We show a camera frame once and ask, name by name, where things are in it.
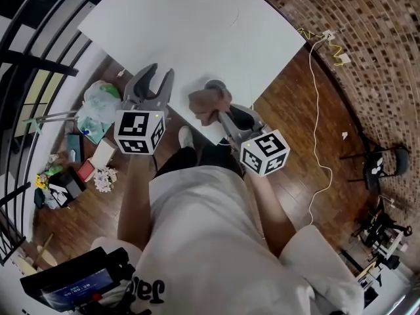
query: flowers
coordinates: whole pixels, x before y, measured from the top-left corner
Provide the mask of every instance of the flowers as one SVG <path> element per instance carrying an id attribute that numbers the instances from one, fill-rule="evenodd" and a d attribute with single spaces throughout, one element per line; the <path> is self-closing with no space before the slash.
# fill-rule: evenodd
<path id="1" fill-rule="evenodd" d="M 100 192 L 111 192 L 114 188 L 113 183 L 117 180 L 117 171 L 108 167 L 97 169 L 93 179 L 96 189 Z"/>

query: screen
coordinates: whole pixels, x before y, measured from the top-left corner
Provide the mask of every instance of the screen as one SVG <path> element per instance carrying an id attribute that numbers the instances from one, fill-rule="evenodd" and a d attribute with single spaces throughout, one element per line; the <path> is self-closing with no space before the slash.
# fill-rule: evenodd
<path id="1" fill-rule="evenodd" d="M 69 310 L 73 305 L 79 306 L 92 300 L 92 295 L 112 284 L 113 281 L 104 268 L 72 285 L 56 291 L 42 290 L 45 300 L 57 311 Z"/>

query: white cable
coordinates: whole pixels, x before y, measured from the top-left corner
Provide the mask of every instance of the white cable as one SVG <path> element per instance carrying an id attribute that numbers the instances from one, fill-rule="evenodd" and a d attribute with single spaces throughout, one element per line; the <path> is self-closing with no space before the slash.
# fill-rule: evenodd
<path id="1" fill-rule="evenodd" d="M 324 168 L 324 169 L 328 169 L 329 172 L 331 173 L 331 178 L 329 180 L 329 184 L 328 186 L 326 186 L 324 189 L 318 190 L 317 192 L 315 192 L 315 194 L 313 195 L 312 199 L 310 200 L 309 203 L 309 214 L 310 214 L 310 224 L 312 225 L 312 223 L 314 222 L 314 215 L 312 214 L 312 212 L 310 211 L 310 208 L 312 207 L 312 203 L 314 203 L 314 198 L 316 195 L 318 195 L 320 192 L 323 192 L 327 189 L 329 189 L 329 187 L 331 186 L 331 183 L 333 182 L 333 170 L 325 165 L 322 165 L 320 163 L 320 160 L 318 159 L 318 156 L 316 155 L 316 128 L 318 127 L 318 121 L 320 118 L 320 93 L 318 92 L 318 88 L 316 87 L 316 80 L 315 80 L 315 74 L 312 70 L 312 64 L 311 64 L 311 57 L 312 57 L 312 51 L 314 50 L 314 47 L 322 41 L 325 41 L 327 38 L 322 38 L 319 41 L 315 42 L 315 44 L 312 46 L 310 52 L 309 52 L 309 68 L 310 68 L 310 72 L 312 73 L 312 77 L 314 78 L 314 86 L 315 86 L 315 91 L 316 91 L 316 122 L 315 122 L 315 128 L 314 128 L 314 155 L 316 158 L 316 162 L 318 162 L 318 165 L 320 166 L 320 168 Z"/>

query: white tabletop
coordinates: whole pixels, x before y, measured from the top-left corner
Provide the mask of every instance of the white tabletop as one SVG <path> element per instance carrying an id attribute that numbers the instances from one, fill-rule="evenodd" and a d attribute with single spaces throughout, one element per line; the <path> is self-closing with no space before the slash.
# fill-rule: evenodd
<path id="1" fill-rule="evenodd" d="M 221 125 L 202 127 L 188 95 L 221 79 L 251 106 L 304 43 L 263 0 L 103 0 L 79 29 L 133 75 L 158 63 L 153 91 L 173 68 L 169 105 L 215 144 Z"/>

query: white t-shirt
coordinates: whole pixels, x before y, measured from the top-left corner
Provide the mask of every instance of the white t-shirt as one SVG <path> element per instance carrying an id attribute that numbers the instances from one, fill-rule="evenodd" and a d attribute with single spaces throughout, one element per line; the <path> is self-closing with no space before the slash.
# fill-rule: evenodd
<path id="1" fill-rule="evenodd" d="M 150 183 L 150 203 L 154 227 L 143 253 L 124 241 L 93 243 L 129 253 L 134 313 L 362 313 L 362 289 L 314 226 L 299 231 L 279 259 L 269 252 L 237 174 L 212 166 L 167 173 Z"/>

